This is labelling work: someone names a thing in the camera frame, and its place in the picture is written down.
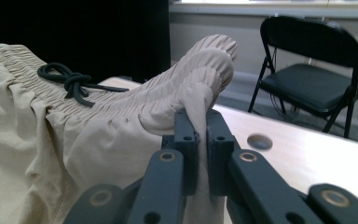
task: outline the beige pants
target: beige pants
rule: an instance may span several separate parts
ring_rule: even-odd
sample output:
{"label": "beige pants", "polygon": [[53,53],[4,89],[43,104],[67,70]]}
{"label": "beige pants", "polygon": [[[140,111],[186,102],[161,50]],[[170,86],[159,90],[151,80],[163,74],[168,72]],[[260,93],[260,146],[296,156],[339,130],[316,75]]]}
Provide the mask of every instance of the beige pants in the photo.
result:
{"label": "beige pants", "polygon": [[207,36],[137,89],[89,90],[95,105],[85,107],[36,74],[45,63],[26,47],[0,44],[0,223],[62,223],[89,187],[127,187],[183,107],[201,140],[185,223],[222,223],[223,201],[208,190],[205,114],[232,79],[235,55],[234,40]]}

